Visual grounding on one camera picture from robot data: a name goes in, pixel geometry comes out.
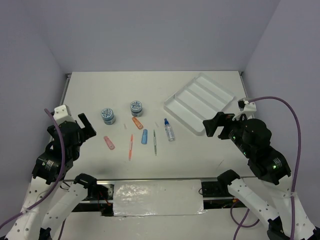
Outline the orange highlighter pen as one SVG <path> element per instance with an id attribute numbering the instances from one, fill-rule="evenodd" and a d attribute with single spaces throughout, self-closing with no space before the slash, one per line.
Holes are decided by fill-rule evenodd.
<path id="1" fill-rule="evenodd" d="M 133 134 L 130 136 L 130 142 L 129 142 L 129 151 L 128 151 L 128 160 L 131 161 L 132 159 L 132 150 L 133 150 Z"/>

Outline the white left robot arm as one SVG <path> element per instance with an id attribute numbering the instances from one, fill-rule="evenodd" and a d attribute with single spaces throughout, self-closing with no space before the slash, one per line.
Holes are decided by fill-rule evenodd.
<path id="1" fill-rule="evenodd" d="M 80 157 L 82 144 L 97 134 L 86 115 L 78 115 L 80 126 L 65 104 L 46 113 L 53 121 L 47 128 L 52 140 L 35 161 L 20 212 L 0 225 L 13 223 L 4 240 L 51 240 L 73 209 L 98 193 L 97 179 L 85 173 L 76 176 L 67 190 L 60 188 Z"/>

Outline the orange transparent eraser case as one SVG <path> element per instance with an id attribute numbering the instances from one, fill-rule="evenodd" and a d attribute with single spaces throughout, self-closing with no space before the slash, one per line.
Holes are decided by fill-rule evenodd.
<path id="1" fill-rule="evenodd" d="M 142 130 L 144 128 L 142 123 L 136 117 L 132 117 L 132 121 L 139 130 Z"/>

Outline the green thin pen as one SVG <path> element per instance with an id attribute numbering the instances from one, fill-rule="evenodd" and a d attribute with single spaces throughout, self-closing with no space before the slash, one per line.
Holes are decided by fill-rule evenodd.
<path id="1" fill-rule="evenodd" d="M 153 130 L 153 146 L 154 146 L 154 154 L 155 154 L 155 156 L 157 156 L 158 155 L 158 151 L 157 151 L 157 136 L 156 136 L 155 129 Z"/>

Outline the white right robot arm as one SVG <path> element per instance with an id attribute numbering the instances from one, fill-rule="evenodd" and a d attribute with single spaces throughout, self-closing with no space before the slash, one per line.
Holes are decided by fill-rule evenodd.
<path id="1" fill-rule="evenodd" d="M 222 128 L 218 138 L 231 140 L 248 159 L 248 166 L 264 185 L 272 198 L 269 205 L 233 170 L 218 176 L 217 190 L 223 196 L 233 195 L 239 199 L 266 227 L 271 240 L 318 240 L 320 229 L 306 215 L 297 196 L 291 191 L 293 185 L 291 169 L 286 158 L 270 145 L 272 133 L 259 119 L 218 112 L 214 118 L 202 123 L 206 135 L 212 137 L 218 127 Z"/>

